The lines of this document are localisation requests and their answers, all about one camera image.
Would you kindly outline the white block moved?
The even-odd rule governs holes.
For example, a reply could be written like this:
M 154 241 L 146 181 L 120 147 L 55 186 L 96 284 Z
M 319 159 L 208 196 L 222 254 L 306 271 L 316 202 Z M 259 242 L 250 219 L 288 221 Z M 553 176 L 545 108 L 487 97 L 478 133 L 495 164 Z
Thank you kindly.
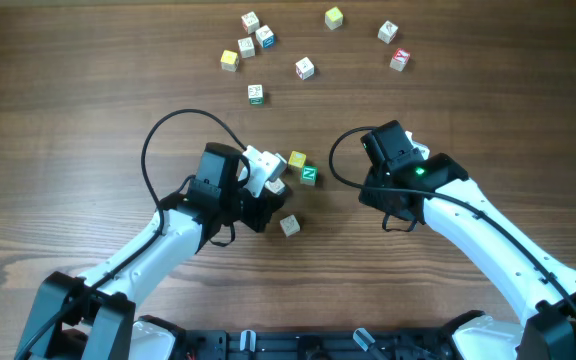
M 280 160 L 278 169 L 280 173 L 283 173 L 287 169 L 287 160 L 279 153 L 275 153 L 275 156 Z

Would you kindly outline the plain white picture block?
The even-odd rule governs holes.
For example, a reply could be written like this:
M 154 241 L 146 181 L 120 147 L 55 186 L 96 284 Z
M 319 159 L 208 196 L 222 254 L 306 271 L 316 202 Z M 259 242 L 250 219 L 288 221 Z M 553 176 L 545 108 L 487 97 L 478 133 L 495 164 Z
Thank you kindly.
M 290 237 L 301 230 L 300 224 L 295 215 L 289 215 L 282 219 L 280 221 L 280 226 L 286 237 Z

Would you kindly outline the yellow top wooden block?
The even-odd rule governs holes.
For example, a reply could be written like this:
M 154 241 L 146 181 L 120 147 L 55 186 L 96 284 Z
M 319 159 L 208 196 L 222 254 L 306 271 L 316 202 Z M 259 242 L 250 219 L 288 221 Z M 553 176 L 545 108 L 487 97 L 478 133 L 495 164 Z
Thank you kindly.
M 288 165 L 295 171 L 300 171 L 306 163 L 306 155 L 298 151 L 292 151 L 289 157 Z

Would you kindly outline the green N letter block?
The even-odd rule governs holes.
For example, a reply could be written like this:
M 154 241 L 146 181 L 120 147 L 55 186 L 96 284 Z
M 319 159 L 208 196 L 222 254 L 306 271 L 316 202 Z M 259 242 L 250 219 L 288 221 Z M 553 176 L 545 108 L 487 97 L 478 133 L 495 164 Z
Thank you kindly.
M 314 186 L 317 181 L 318 169 L 314 166 L 304 166 L 300 175 L 300 183 Z

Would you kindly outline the white block red edge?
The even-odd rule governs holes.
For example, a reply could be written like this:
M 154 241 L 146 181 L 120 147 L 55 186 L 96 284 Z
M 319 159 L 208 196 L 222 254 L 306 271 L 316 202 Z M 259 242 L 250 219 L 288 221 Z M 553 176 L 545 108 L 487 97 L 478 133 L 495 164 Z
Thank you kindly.
M 239 39 L 238 47 L 242 59 L 254 57 L 256 55 L 255 45 L 251 37 Z

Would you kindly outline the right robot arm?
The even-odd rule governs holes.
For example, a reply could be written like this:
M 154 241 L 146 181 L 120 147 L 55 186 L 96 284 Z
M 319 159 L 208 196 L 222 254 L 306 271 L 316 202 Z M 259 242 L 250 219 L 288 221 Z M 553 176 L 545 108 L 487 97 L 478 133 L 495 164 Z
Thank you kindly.
M 484 313 L 457 321 L 448 341 L 461 359 L 576 359 L 576 270 L 541 249 L 444 153 L 430 155 L 396 121 L 362 136 L 371 161 L 362 204 L 423 224 L 458 247 L 518 320 Z

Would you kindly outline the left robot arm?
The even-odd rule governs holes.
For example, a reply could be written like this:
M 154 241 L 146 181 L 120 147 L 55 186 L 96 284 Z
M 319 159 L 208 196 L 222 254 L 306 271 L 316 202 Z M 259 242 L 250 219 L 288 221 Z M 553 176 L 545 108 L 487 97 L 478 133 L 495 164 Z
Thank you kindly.
M 157 201 L 147 226 L 105 262 L 76 277 L 51 274 L 38 290 L 18 359 L 180 359 L 183 329 L 135 312 L 178 265 L 224 227 L 261 232 L 283 200 L 266 185 L 287 162 L 279 154 L 209 143 L 185 193 Z

